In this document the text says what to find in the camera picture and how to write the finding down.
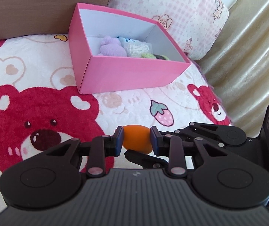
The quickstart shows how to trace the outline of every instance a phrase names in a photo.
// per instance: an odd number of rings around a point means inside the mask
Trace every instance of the bed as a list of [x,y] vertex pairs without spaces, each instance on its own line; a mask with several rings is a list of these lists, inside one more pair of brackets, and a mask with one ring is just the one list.
[[[117,126],[174,131],[189,122],[230,125],[219,98],[192,61],[158,88],[80,95],[66,34],[0,40],[0,175],[11,165],[72,137],[90,141]],[[106,168],[135,168],[123,156]],[[0,194],[0,212],[6,207]]]

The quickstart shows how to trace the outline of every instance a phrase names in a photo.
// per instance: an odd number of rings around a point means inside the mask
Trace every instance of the gold satin curtain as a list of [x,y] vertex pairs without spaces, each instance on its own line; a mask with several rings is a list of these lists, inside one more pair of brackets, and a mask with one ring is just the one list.
[[269,0],[238,0],[211,50],[197,61],[235,126],[259,134],[269,105]]

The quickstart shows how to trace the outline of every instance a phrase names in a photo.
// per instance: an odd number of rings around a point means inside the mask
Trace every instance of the bear eye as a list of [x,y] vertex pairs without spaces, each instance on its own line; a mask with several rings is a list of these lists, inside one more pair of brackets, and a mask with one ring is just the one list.
[[30,128],[30,127],[31,127],[31,123],[30,123],[30,121],[26,121],[26,122],[24,123],[24,127],[25,127],[25,128]]
[[56,126],[56,125],[57,125],[57,121],[54,120],[54,119],[52,119],[52,120],[50,120],[50,124],[51,124],[52,126]]

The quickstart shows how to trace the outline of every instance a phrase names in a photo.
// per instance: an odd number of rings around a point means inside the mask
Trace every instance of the stuffed toy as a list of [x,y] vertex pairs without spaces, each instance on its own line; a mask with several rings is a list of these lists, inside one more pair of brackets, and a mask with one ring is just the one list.
[[141,58],[170,60],[164,55],[156,55],[156,54],[152,54],[152,53],[143,53],[141,55]]
[[121,42],[118,38],[111,38],[110,36],[104,37],[99,56],[116,56],[127,57],[125,49],[121,46]]

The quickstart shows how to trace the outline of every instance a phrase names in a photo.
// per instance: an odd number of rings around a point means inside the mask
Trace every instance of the plastic package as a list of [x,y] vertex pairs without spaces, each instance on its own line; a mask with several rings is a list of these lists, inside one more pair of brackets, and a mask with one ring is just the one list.
[[153,53],[152,44],[140,41],[131,41],[124,44],[127,57],[140,58],[143,53]]
[[140,42],[139,40],[135,40],[135,39],[130,39],[130,38],[125,38],[125,37],[120,37],[118,36],[117,37],[119,39],[119,41],[121,42],[121,45],[122,47],[124,47],[125,43],[128,43],[128,42]]

